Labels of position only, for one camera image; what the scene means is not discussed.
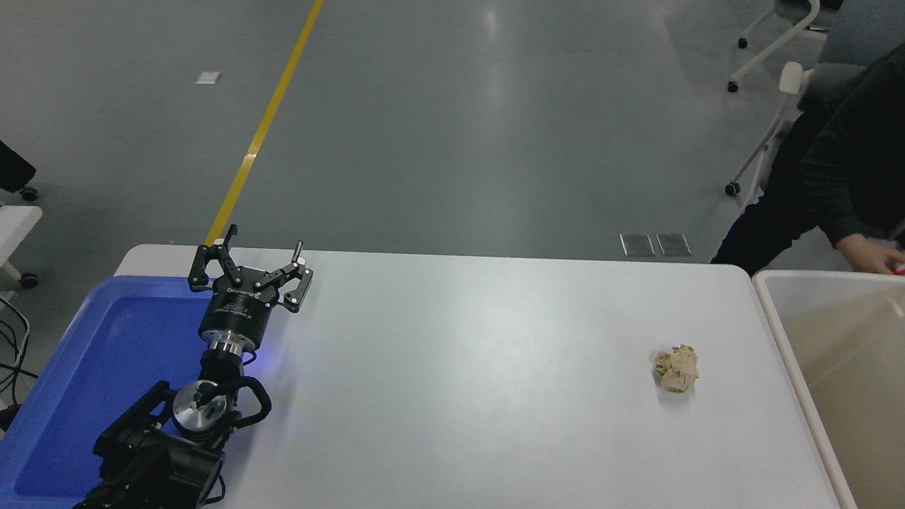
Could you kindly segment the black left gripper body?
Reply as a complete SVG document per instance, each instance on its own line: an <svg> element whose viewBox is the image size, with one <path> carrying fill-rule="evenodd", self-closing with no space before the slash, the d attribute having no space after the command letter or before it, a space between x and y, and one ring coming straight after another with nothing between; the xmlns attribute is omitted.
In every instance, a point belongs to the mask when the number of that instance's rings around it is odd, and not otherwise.
<svg viewBox="0 0 905 509"><path fill-rule="evenodd" d="M252 347L259 347L272 308L279 297L273 286L262 290L253 286L265 274L265 271L259 269L241 267L238 287L232 285L232 280L226 274L216 278L212 286L213 295L198 328L198 336L204 341L210 341L206 338L207 334L227 331L242 336Z"/></svg>

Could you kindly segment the person's hand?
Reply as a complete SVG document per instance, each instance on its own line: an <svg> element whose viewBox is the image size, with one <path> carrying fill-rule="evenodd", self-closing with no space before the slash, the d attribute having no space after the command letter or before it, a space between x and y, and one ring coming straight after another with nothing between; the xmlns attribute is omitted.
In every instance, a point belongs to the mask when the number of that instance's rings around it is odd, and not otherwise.
<svg viewBox="0 0 905 509"><path fill-rule="evenodd" d="M856 273L892 275L904 263L902 252L861 234L844 236L834 244Z"/></svg>

